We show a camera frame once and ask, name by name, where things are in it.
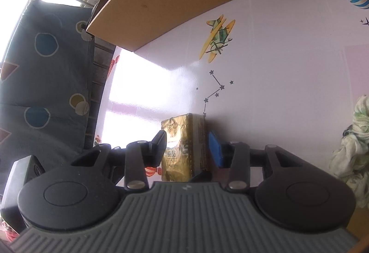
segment white cloth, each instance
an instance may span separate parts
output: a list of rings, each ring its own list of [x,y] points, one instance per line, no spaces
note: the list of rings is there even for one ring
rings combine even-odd
[[[361,170],[369,162],[368,145],[360,142],[354,134],[342,138],[341,148],[333,151],[330,172],[338,178],[347,177],[354,170]]]
[[[344,132],[341,148],[333,151],[330,172],[354,192],[357,206],[369,208],[369,98],[361,96],[355,105],[353,124]]]
[[[365,172],[364,175],[352,175],[346,184],[352,189],[356,197],[357,206],[364,208],[369,203],[369,175]]]

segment metal screw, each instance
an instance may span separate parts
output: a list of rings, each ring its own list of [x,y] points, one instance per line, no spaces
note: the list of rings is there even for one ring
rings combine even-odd
[[[127,187],[131,190],[139,190],[141,188],[144,188],[145,186],[146,184],[140,180],[133,180],[127,183]]]
[[[229,188],[231,188],[232,190],[243,190],[244,188],[247,187],[247,183],[244,181],[239,181],[239,180],[235,180],[235,181],[231,181],[228,184]]]
[[[35,171],[36,176],[41,175],[41,171],[38,165],[35,164],[35,166],[33,167],[33,170]]]

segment gold tea package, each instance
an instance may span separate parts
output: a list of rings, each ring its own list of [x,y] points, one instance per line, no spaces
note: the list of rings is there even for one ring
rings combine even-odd
[[[161,123],[167,133],[162,181],[187,182],[207,169],[205,125],[202,115],[188,113]]]

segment blue polka dot fabric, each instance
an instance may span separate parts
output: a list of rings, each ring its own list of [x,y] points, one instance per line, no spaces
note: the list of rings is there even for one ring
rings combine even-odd
[[[50,120],[50,113],[46,108],[29,107],[24,112],[24,120],[34,129],[44,128]]]
[[[51,33],[37,33],[35,37],[35,50],[43,57],[54,55],[59,49],[57,38]]]
[[[81,23],[90,16],[41,1],[25,9],[1,65],[0,193],[15,161],[36,155],[48,171],[82,152],[95,46]]]

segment yellow airplane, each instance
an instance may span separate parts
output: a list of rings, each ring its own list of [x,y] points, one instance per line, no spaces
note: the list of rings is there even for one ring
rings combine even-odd
[[[210,35],[201,49],[199,59],[201,59],[205,53],[210,53],[208,59],[208,63],[210,63],[214,60],[215,56],[218,53],[221,54],[221,51],[223,50],[224,47],[228,46],[226,43],[230,42],[232,39],[231,38],[227,39],[227,37],[229,33],[231,33],[231,30],[236,20],[231,21],[225,28],[223,28],[223,24],[225,21],[226,18],[223,18],[223,15],[221,15],[217,20],[206,22],[206,24],[212,26],[213,28],[210,31]]]

